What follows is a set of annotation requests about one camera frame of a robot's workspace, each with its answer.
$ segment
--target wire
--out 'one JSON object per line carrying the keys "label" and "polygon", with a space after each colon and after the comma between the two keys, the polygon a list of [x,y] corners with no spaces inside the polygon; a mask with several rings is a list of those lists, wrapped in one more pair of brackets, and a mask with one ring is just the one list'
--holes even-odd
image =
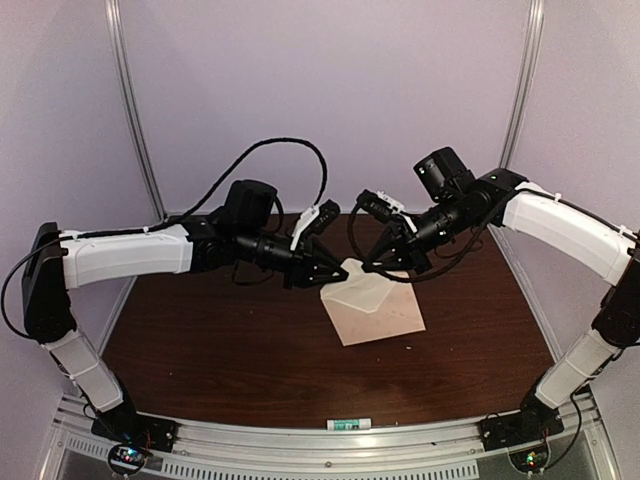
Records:
{"label": "wire", "polygon": [[[355,239],[355,235],[354,235],[354,224],[355,224],[355,220],[357,217],[357,213],[360,210],[360,206],[356,204],[356,206],[353,207],[353,209],[351,210],[351,212],[349,213],[349,219],[347,221],[347,235],[349,237],[349,243],[351,244],[351,249],[353,250],[353,252],[355,253],[356,257],[361,260],[363,262],[363,265],[365,265],[367,267],[368,270],[373,271],[375,273],[377,273],[378,275],[383,276],[384,278],[387,278],[389,280],[393,280],[395,282],[398,283],[419,283],[419,282],[424,282],[427,280],[433,280],[434,278],[437,278],[447,272],[449,272],[451,269],[453,269],[456,265],[458,265],[463,259],[464,257],[470,252],[472,251],[472,248],[474,246],[474,244],[478,241],[480,234],[482,233],[482,231],[487,227],[487,225],[489,225],[489,223],[491,222],[491,220],[493,220],[493,218],[498,215],[500,213],[500,211],[504,208],[504,206],[511,201],[514,197],[516,197],[517,195],[521,194],[521,193],[531,193],[533,195],[537,195],[539,197],[544,197],[547,199],[552,199],[552,200],[556,200],[556,197],[544,192],[540,192],[537,190],[532,190],[529,188],[521,188],[521,189],[513,189],[511,190],[509,193],[507,193],[507,195],[505,195],[503,198],[500,199],[500,201],[498,201],[498,203],[496,203],[496,205],[489,211],[489,213],[486,215],[486,217],[480,222],[480,224],[477,226],[477,230],[472,234],[471,238],[469,239],[469,241],[465,244],[465,246],[451,259],[451,261],[449,263],[447,263],[445,266],[439,268],[438,270],[417,276],[417,277],[398,277],[396,275],[392,275],[390,273],[388,273],[386,270],[384,270],[383,268],[374,265],[372,262],[370,262],[369,260],[367,260],[366,256],[364,255],[364,253],[362,252],[362,250],[358,247],[356,239]],[[578,212],[587,215],[588,217],[602,223],[603,225],[605,225],[606,227],[610,228],[613,231],[616,232],[620,232],[620,228],[618,228],[617,226],[615,226],[614,224],[608,222],[607,220],[603,219],[602,217],[589,212],[588,210],[585,210],[582,207],[579,207],[571,202],[568,202],[566,200],[563,199],[558,199],[557,200],[559,203],[562,203],[570,208],[573,208],[575,210],[577,210]],[[640,240],[635,236],[635,235],[631,235],[627,232],[621,232],[622,235],[631,240],[632,242],[634,242],[636,245],[640,246]]]}
{"label": "wire", "polygon": [[558,458],[556,458],[553,462],[551,462],[549,465],[547,465],[544,468],[545,472],[547,470],[552,469],[556,465],[558,465],[558,463],[560,463],[560,461],[562,461],[562,459],[567,456],[569,451],[571,451],[573,446],[576,444],[576,441],[578,440],[578,436],[580,435],[580,430],[582,429],[582,412],[580,411],[580,407],[578,407],[578,403],[576,402],[575,393],[571,394],[571,397],[569,397],[569,398],[571,399],[571,403],[573,403],[573,406],[576,409],[576,413],[578,414],[578,427],[576,428],[576,433],[573,436],[573,438],[571,439],[571,442],[569,443],[569,445],[567,446],[565,451],[562,452],[562,454],[560,454],[560,456]]}
{"label": "wire", "polygon": [[[473,235],[473,233],[475,232],[475,228],[470,228],[469,229],[471,231],[471,234]],[[442,259],[442,260],[449,260],[450,258],[454,258],[456,255],[458,255],[460,253],[460,251],[458,250],[457,252],[454,253],[440,253],[438,252],[438,249],[441,247],[442,245],[438,245],[436,248],[433,249],[433,254]],[[476,245],[475,248],[472,248],[471,250],[469,250],[469,253],[475,253],[475,252],[479,252],[480,250],[482,250],[482,247],[484,247],[484,240],[482,238],[479,238],[476,241]]]}
{"label": "wire", "polygon": [[[34,338],[32,338],[30,335],[21,332],[11,323],[5,308],[5,303],[6,303],[5,298],[6,298],[9,282],[11,281],[13,276],[16,274],[16,272],[20,269],[22,265],[27,263],[35,255],[42,252],[45,248],[50,247],[58,242],[72,240],[74,238],[87,239],[87,238],[96,238],[96,237],[112,237],[112,236],[118,236],[118,235],[135,235],[135,234],[147,233],[147,232],[157,232],[165,228],[169,228],[173,225],[177,225],[178,223],[182,222],[184,219],[192,215],[194,212],[196,212],[200,207],[202,207],[207,202],[207,200],[211,198],[211,196],[222,184],[222,182],[224,182],[227,179],[227,177],[229,177],[229,175],[231,175],[231,173],[238,167],[238,165],[240,165],[254,150],[257,150],[260,147],[263,147],[266,145],[272,145],[275,143],[292,143],[292,144],[302,145],[304,147],[309,148],[310,150],[313,151],[313,153],[316,154],[316,157],[320,162],[320,167],[322,168],[322,178],[320,181],[320,188],[318,190],[318,195],[316,196],[316,199],[314,201],[314,204],[319,203],[327,187],[328,169],[327,169],[327,161],[325,160],[324,156],[322,155],[322,152],[318,149],[318,147],[316,147],[313,143],[311,143],[308,140],[295,138],[295,137],[276,137],[276,138],[268,138],[265,140],[261,140],[257,143],[254,143],[249,148],[247,148],[242,153],[242,155],[240,155],[231,164],[231,166],[222,173],[222,175],[218,178],[218,180],[215,181],[215,183],[211,186],[211,188],[207,191],[207,193],[205,193],[204,196],[200,200],[198,200],[198,202],[196,202],[196,204],[193,207],[191,207],[189,210],[187,210],[186,212],[184,212],[183,214],[177,217],[173,217],[171,219],[165,219],[162,222],[156,225],[150,226],[148,228],[125,228],[120,230],[95,230],[91,232],[81,233],[76,237],[59,238],[36,248],[35,250],[31,251],[28,255],[23,257],[16,265],[14,265],[14,267],[11,269],[11,271],[5,278],[4,283],[2,284],[2,291],[0,292],[0,310],[2,313],[2,318],[6,323],[7,327],[9,328],[9,330],[11,330],[11,332],[13,332],[15,335],[18,335],[21,338],[24,338],[27,340],[34,340]],[[277,197],[276,197],[276,208],[278,208],[278,216],[279,216],[278,227],[276,228],[276,232],[277,232],[282,228],[282,223],[284,222],[284,209],[282,208],[282,203],[280,202],[280,199]]]}
{"label": "wire", "polygon": [[420,275],[418,277],[405,278],[405,277],[398,277],[396,275],[391,275],[386,270],[376,265],[373,265],[372,262],[366,259],[364,253],[356,243],[355,235],[353,232],[353,227],[354,227],[355,219],[357,216],[356,214],[360,210],[359,205],[356,205],[351,210],[351,213],[349,214],[349,219],[347,220],[347,236],[349,237],[349,243],[351,244],[351,248],[353,249],[353,252],[356,254],[356,257],[358,257],[358,259],[360,259],[369,270],[376,272],[378,275],[381,275],[385,278],[388,278],[389,280],[393,280],[399,283],[419,283],[419,282],[425,282],[427,280],[433,280],[434,278],[444,275],[445,273],[453,269],[456,265],[458,265],[464,259],[467,253],[469,253],[469,251],[473,248],[473,245],[476,243],[476,241],[480,237],[480,234],[487,227],[489,222],[491,222],[491,220],[496,215],[498,215],[498,213],[500,213],[500,211],[507,204],[507,202],[509,202],[516,195],[522,193],[523,191],[524,189],[521,189],[521,190],[514,189],[514,190],[511,190],[509,193],[507,193],[507,195],[505,195],[503,198],[501,198],[500,201],[496,203],[496,205],[487,214],[487,216],[480,222],[480,224],[477,227],[477,230],[472,234],[471,238],[466,243],[466,245],[460,250],[460,252],[457,253],[457,255],[449,263],[447,263],[443,267],[440,267],[438,270],[426,273],[424,275]]}
{"label": "wire", "polygon": [[16,274],[16,272],[20,269],[20,267],[25,263],[27,263],[29,260],[31,260],[33,257],[35,257],[37,254],[39,254],[46,248],[49,248],[50,246],[57,244],[58,242],[71,240],[71,238],[72,237],[62,237],[59,239],[55,239],[55,240],[52,240],[51,242],[45,243],[44,245],[41,245],[40,247],[32,250],[31,252],[29,252],[28,255],[25,255],[24,257],[22,257],[18,261],[18,263],[16,263],[13,266],[9,274],[4,279],[4,282],[2,284],[2,290],[0,291],[0,312],[2,313],[2,319],[4,320],[4,323],[7,324],[7,327],[9,327],[9,330],[11,330],[13,333],[18,335],[19,337],[25,338],[27,340],[33,340],[31,335],[28,335],[18,330],[9,320],[9,316],[7,315],[7,308],[6,308],[7,288],[9,287],[9,282],[11,281],[13,276]]}

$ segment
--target metal frame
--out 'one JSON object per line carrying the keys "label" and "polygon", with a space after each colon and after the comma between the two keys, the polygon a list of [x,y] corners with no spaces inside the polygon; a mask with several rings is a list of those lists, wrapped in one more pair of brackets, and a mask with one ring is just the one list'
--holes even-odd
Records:
{"label": "metal frame", "polygon": [[144,139],[142,125],[140,123],[140,112],[138,111],[133,82],[131,81],[131,72],[129,70],[129,61],[127,59],[124,33],[122,30],[122,20],[120,19],[120,2],[119,0],[105,0],[105,7],[107,10],[109,36],[111,38],[111,46],[120,78],[120,90],[122,91],[131,139],[133,140],[138,162],[140,163],[140,170],[142,171],[142,178],[147,188],[149,198],[151,199],[154,214],[158,220],[162,220],[166,216],[166,211],[162,203],[162,197],[160,196],[158,182],[153,173],[147,143]]}
{"label": "metal frame", "polygon": [[524,51],[522,53],[522,64],[520,65],[516,98],[513,102],[509,128],[507,129],[507,135],[502,148],[502,156],[500,158],[500,167],[503,168],[508,168],[511,164],[518,136],[522,128],[522,120],[524,119],[524,111],[533,82],[533,74],[535,73],[538,63],[538,53],[540,51],[542,27],[544,24],[544,2],[545,0],[531,0],[529,23],[527,25]]}
{"label": "metal frame", "polygon": [[[591,455],[598,478],[618,480],[619,472],[593,397],[578,397],[578,405],[586,440],[582,445]],[[83,406],[81,398],[63,397],[40,480],[58,478],[68,451],[104,459],[113,444],[91,435],[92,422],[83,415]],[[567,429],[554,438],[571,437],[577,424],[573,405],[563,405],[560,415]],[[468,480],[479,478],[477,461],[507,453],[506,449],[483,451],[476,425],[481,418],[350,432],[176,420],[179,426],[173,452],[154,452],[145,469],[168,478],[205,480],[355,480],[394,476]]]}

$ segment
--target brown wooden surface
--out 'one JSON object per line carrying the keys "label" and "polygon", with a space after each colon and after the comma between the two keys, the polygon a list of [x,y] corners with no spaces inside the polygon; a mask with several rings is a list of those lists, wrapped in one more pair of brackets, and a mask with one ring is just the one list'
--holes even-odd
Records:
{"label": "brown wooden surface", "polygon": [[[322,237],[342,257],[345,225],[341,217]],[[379,232],[358,219],[363,246]],[[223,269],[139,278],[104,358],[140,410],[194,420],[403,425],[517,408],[551,357],[496,244],[483,238],[480,252],[415,286],[426,332],[342,347],[318,288],[283,290],[279,274],[237,287]],[[251,266],[240,274],[260,275]]]}

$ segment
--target purple wall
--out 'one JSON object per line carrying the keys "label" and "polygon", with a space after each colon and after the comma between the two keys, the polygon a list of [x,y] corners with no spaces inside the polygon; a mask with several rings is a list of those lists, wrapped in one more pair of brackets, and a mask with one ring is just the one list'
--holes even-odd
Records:
{"label": "purple wall", "polygon": [[[104,2],[0,5],[0,276],[28,252],[38,226],[96,229],[152,221],[133,153]],[[94,342],[123,288],[74,295]],[[9,314],[21,326],[17,284]],[[0,326],[0,476],[27,479],[67,382],[40,347]]]}
{"label": "purple wall", "polygon": [[[538,69],[512,168],[608,220],[637,229],[640,4],[547,2]],[[510,244],[562,351],[591,323],[603,282],[523,236]],[[625,479],[640,478],[640,351],[594,382]]]}
{"label": "purple wall", "polygon": [[[190,207],[246,147],[282,135],[317,143],[343,209],[367,187],[422,210],[411,167],[431,151],[450,144],[477,172],[498,164],[528,10],[508,0],[123,2],[167,210]],[[238,175],[273,183],[296,211],[319,171],[301,147],[272,146]]]}

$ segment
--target metal grate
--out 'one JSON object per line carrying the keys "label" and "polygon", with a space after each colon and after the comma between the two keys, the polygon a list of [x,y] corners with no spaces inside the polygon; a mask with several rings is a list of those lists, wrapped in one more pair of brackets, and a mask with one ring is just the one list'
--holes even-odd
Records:
{"label": "metal grate", "polygon": [[[71,434],[66,447],[69,450],[105,460],[109,451],[102,439],[93,439],[77,434]],[[458,462],[450,465],[426,467],[418,471],[378,472],[365,475],[256,475],[194,464],[185,460],[162,458],[161,465],[156,464],[159,471],[153,471],[156,475],[177,480],[474,480],[480,478],[478,464],[475,460]]]}
{"label": "metal grate", "polygon": [[75,435],[69,438],[67,448],[98,459],[107,458],[107,454],[109,453],[109,449],[105,446],[83,437],[76,437]]}
{"label": "metal grate", "polygon": [[[164,459],[162,465],[163,476],[180,480],[308,480],[311,477],[301,475],[247,475],[244,473],[225,472],[215,467],[194,466],[186,463]],[[346,480],[350,475],[319,475],[313,479],[319,480]],[[453,465],[443,465],[421,469],[419,473],[386,473],[354,476],[358,480],[473,480],[480,478],[478,465],[475,460],[459,462]]]}

